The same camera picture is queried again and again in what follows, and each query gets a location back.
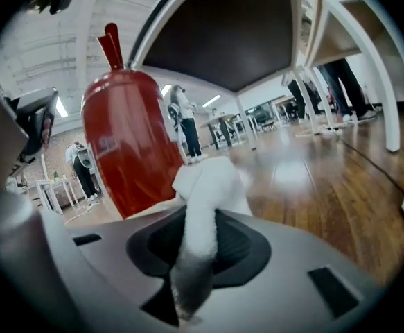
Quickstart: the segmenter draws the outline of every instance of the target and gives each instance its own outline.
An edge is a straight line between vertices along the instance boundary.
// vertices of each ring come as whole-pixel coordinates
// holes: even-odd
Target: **ceiling beam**
[[[76,38],[76,66],[78,87],[81,90],[87,88],[87,45],[88,34],[91,27],[92,13],[96,0],[82,0],[80,12],[77,18],[77,38]]]

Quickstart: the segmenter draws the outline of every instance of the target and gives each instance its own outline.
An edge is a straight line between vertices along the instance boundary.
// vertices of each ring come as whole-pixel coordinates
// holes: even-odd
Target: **brick wall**
[[[44,161],[46,164],[48,178],[53,179],[54,171],[57,171],[60,178],[63,178],[63,175],[65,175],[68,179],[71,179],[71,167],[65,162],[64,153],[66,151],[66,147],[74,143],[74,141],[79,141],[81,144],[85,144],[85,134],[82,128],[69,130],[67,132],[58,133],[52,136],[49,142],[49,148],[44,152]],[[42,180],[43,167],[41,159],[38,158],[31,165],[29,165],[24,170],[24,175],[28,181],[28,184],[32,184],[36,180]],[[82,190],[80,189],[80,185],[78,184],[78,180],[73,179],[72,185],[76,196],[78,198],[82,198],[83,194]],[[64,207],[69,204],[66,193],[62,187],[56,188],[55,194],[60,206]],[[35,188],[31,189],[30,197],[38,197]]]

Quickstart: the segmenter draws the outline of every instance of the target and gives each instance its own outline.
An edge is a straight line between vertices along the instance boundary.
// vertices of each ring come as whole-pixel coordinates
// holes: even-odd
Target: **black pants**
[[[319,108],[317,107],[317,97],[314,91],[308,86],[308,84],[304,83],[306,91],[310,96],[311,103],[313,105],[314,113],[319,114]],[[297,84],[296,80],[293,80],[291,83],[288,84],[288,89],[290,90],[291,94],[294,96],[297,104],[297,114],[299,115],[300,119],[305,118],[305,100],[304,97],[301,95],[300,88]]]
[[[368,111],[362,90],[346,59],[339,59],[335,62],[322,65],[319,67],[319,70],[328,84],[335,102],[339,106],[342,116],[351,114],[351,111],[349,110],[339,79],[342,81],[343,86],[345,86],[346,94],[353,104],[353,109],[357,116],[360,117]]]
[[[186,144],[188,144],[189,155],[191,157],[202,155],[200,150],[199,136],[197,134],[194,119],[182,119],[181,125],[183,133],[186,137]]]
[[[82,185],[86,197],[90,198],[92,195],[97,194],[89,169],[83,166],[78,157],[76,157],[74,160],[74,171],[77,174],[77,178]]]

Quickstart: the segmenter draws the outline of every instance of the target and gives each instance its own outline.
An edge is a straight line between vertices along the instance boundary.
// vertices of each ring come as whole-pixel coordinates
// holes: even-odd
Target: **white shirt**
[[[66,152],[64,153],[66,163],[72,163],[73,165],[76,157],[78,157],[77,148],[74,145],[68,146],[68,148],[66,148]]]
[[[182,118],[193,119],[194,118],[193,110],[195,110],[196,107],[189,102],[189,100],[186,98],[186,95],[182,91],[178,91],[177,98],[179,99],[179,107],[180,107],[180,113],[182,114]]]

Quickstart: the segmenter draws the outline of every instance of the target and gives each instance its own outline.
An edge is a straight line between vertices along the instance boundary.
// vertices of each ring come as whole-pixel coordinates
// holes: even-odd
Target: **person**
[[[306,16],[306,12],[307,10],[311,10],[313,7],[307,0],[301,0],[301,2],[305,8],[301,19],[301,43],[299,46],[301,52],[306,55],[306,46],[308,45],[308,39],[311,31],[311,19]],[[365,103],[365,98],[363,96],[362,89],[357,82],[357,78],[354,76],[353,71],[344,58],[321,65],[318,67],[318,69],[331,90],[331,93],[339,107],[340,114],[343,116],[343,122],[350,122],[352,118],[351,111],[348,103],[346,102],[339,80],[342,82],[346,90],[346,94],[353,105],[353,109],[358,120],[362,121],[376,117],[376,113],[373,110],[370,110]]]
[[[345,87],[348,99],[353,105],[353,109],[358,120],[372,119],[376,116],[373,110],[370,110],[365,103],[365,98],[362,93],[357,79],[348,62],[345,59],[335,60],[325,65],[318,67],[320,73],[328,84],[331,94],[333,95],[337,106],[339,107],[340,114],[343,116],[343,122],[352,121],[352,112],[346,102],[345,95],[340,85],[339,80]]]
[[[199,136],[194,121],[194,111],[197,110],[197,106],[189,102],[180,85],[174,85],[171,88],[170,102],[173,108],[179,110],[180,126],[188,145],[189,163],[201,162],[203,160],[202,151],[200,150]]]
[[[83,191],[88,201],[93,201],[98,198],[98,193],[91,178],[89,169],[85,167],[78,157],[77,145],[79,142],[75,141],[73,144],[67,146],[64,154],[66,163],[71,166],[72,177],[78,178],[82,185]]]
[[[319,108],[317,107],[318,100],[316,93],[305,81],[304,85],[308,95],[310,96],[314,113],[320,114]],[[295,80],[294,75],[292,73],[286,73],[285,75],[283,75],[282,86],[287,87],[290,90],[291,94],[294,96],[294,99],[296,100],[297,104],[297,115],[299,117],[299,124],[302,124],[303,122],[305,122],[305,101],[303,96],[301,95],[300,87],[297,84],[297,81]]]

